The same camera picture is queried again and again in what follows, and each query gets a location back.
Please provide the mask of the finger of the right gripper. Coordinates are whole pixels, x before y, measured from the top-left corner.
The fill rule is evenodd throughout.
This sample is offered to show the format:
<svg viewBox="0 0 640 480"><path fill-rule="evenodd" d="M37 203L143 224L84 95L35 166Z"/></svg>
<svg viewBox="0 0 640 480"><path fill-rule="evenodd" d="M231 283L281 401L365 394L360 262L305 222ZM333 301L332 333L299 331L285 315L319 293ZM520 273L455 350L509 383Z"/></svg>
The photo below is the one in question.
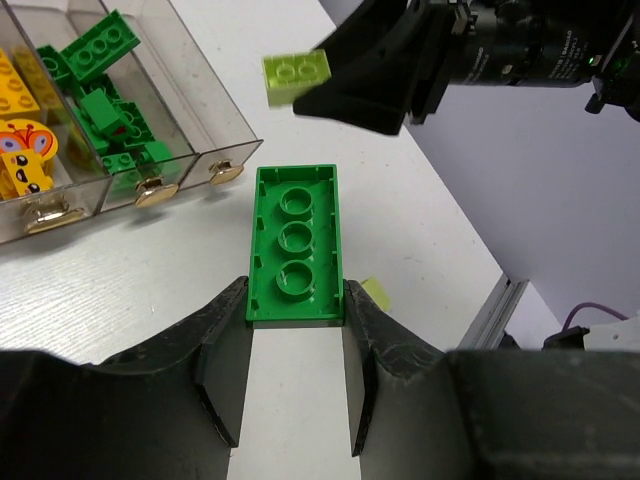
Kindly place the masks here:
<svg viewBox="0 0 640 480"><path fill-rule="evenodd" d="M318 48L331 77L293 103L298 116L383 135L436 111L453 69L448 1L364 1Z"/></svg>

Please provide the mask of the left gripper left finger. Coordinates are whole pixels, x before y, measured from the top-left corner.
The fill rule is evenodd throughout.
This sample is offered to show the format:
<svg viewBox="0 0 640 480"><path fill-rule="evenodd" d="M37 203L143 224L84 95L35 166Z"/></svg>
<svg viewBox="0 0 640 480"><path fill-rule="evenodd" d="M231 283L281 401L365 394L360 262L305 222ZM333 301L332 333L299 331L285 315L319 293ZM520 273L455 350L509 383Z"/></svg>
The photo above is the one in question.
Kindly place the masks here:
<svg viewBox="0 0 640 480"><path fill-rule="evenodd" d="M223 479L240 439L248 280L99 364L1 354L5 479Z"/></svg>

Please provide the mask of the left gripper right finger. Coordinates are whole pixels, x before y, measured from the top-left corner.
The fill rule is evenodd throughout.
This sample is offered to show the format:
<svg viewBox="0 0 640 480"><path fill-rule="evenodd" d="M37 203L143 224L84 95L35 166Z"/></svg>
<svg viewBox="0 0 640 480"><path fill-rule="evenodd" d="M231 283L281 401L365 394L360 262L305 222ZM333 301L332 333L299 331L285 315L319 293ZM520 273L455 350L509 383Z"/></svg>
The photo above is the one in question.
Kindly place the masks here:
<svg viewBox="0 0 640 480"><path fill-rule="evenodd" d="M365 479L635 479L639 357L441 352L344 285L351 450Z"/></svg>

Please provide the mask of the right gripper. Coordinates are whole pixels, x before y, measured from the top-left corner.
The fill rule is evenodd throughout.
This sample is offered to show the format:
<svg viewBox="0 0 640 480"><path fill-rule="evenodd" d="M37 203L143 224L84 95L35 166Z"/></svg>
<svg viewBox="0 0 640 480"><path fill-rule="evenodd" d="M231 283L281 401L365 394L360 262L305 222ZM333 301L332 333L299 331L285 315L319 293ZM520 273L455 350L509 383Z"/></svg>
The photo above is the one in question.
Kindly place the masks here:
<svg viewBox="0 0 640 480"><path fill-rule="evenodd" d="M409 110L422 123L450 85L576 88L585 107L639 116L636 1L424 1L429 33Z"/></svg>

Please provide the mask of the light green sloped lego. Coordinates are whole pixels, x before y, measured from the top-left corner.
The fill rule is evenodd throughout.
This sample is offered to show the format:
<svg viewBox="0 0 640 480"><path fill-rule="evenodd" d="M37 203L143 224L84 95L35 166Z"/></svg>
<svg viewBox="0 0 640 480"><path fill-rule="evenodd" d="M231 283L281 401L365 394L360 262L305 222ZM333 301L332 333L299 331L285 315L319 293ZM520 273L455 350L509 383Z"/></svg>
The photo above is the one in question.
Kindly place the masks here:
<svg viewBox="0 0 640 480"><path fill-rule="evenodd" d="M383 285L376 277L369 277L361 282L364 291L369 295L372 301L384 312L388 312L391 305L391 299L384 289Z"/></svg>

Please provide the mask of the green lego plate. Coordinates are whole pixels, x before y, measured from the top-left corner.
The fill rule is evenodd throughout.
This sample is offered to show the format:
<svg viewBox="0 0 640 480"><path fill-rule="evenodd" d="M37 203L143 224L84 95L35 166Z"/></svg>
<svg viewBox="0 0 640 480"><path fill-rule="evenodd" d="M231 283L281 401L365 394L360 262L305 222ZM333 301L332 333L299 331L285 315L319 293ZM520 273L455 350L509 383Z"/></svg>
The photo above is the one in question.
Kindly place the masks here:
<svg viewBox="0 0 640 480"><path fill-rule="evenodd" d="M340 327L343 300L337 166L258 168L246 321Z"/></svg>

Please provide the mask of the green 2x2 lego brick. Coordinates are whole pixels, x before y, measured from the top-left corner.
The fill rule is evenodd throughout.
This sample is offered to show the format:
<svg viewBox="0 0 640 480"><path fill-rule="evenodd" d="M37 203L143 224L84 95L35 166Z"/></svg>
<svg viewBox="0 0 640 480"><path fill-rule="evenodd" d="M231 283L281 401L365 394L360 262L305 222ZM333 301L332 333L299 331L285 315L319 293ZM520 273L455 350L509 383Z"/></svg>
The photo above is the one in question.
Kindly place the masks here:
<svg viewBox="0 0 640 480"><path fill-rule="evenodd" d="M127 136L122 142L125 148L141 148L146 143L155 140L155 136L136 102L117 102L115 106L118 112L124 115L127 122Z"/></svg>
<svg viewBox="0 0 640 480"><path fill-rule="evenodd" d="M105 155L102 163L111 175L134 170L136 168L132 155L128 152Z"/></svg>

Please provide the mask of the green long lego brick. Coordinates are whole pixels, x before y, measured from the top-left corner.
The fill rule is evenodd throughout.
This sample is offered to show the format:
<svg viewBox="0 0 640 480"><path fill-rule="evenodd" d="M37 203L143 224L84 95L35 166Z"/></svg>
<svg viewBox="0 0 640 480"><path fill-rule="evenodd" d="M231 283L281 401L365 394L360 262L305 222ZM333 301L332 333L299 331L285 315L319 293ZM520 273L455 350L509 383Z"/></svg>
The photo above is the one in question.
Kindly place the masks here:
<svg viewBox="0 0 640 480"><path fill-rule="evenodd" d="M113 10L61 52L75 81L95 80L140 44L140 39L118 10Z"/></svg>

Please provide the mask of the orange square lego brick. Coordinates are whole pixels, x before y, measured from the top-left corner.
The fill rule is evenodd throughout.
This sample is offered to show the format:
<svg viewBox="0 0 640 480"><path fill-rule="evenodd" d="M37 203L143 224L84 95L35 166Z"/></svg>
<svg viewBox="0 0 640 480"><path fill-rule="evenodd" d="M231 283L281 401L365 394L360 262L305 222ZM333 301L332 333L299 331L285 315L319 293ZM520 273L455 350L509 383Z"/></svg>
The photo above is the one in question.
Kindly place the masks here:
<svg viewBox="0 0 640 480"><path fill-rule="evenodd" d="M1 197L5 200L48 191L54 186L42 157L32 150L1 155Z"/></svg>

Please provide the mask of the green sloped lego brick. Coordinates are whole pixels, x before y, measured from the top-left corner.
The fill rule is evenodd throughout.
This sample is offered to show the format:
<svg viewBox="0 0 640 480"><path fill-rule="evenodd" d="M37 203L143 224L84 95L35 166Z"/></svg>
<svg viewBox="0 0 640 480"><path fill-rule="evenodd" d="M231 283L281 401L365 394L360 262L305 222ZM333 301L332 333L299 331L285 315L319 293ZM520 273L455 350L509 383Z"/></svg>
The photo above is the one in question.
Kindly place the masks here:
<svg viewBox="0 0 640 480"><path fill-rule="evenodd" d="M80 106L99 133L114 138L122 138L126 133L123 117L102 90L95 90L83 97Z"/></svg>

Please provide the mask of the orange round lego piece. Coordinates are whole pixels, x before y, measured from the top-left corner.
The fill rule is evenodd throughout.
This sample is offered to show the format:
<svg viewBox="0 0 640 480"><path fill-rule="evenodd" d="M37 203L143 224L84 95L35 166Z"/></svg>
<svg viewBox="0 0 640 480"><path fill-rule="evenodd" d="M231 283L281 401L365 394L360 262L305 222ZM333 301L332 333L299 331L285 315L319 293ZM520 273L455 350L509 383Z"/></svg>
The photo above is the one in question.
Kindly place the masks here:
<svg viewBox="0 0 640 480"><path fill-rule="evenodd" d="M15 118L1 121L1 152L33 150L44 163L51 163L59 142L47 126L31 119Z"/></svg>

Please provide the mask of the green 2x3 lego brick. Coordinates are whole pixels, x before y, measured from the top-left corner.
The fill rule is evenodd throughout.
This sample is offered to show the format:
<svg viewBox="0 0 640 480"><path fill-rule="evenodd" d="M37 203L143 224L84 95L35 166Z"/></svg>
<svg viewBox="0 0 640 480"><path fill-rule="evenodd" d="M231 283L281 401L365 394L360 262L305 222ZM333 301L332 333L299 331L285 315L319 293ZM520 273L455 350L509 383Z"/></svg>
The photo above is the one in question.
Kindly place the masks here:
<svg viewBox="0 0 640 480"><path fill-rule="evenodd" d="M72 74L61 53L50 44L38 47L36 51L56 85L63 91L68 90L71 87Z"/></svg>

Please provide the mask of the yellow lego brick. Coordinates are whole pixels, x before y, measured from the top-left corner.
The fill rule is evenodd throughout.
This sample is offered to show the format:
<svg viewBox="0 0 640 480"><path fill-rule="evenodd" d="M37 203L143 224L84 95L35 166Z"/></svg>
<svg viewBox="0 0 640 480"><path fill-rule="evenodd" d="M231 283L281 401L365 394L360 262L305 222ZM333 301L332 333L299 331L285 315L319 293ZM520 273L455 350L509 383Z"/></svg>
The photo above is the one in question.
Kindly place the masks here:
<svg viewBox="0 0 640 480"><path fill-rule="evenodd" d="M15 118L40 120L41 109L38 103L4 50L1 50L0 85L0 116L2 120Z"/></svg>

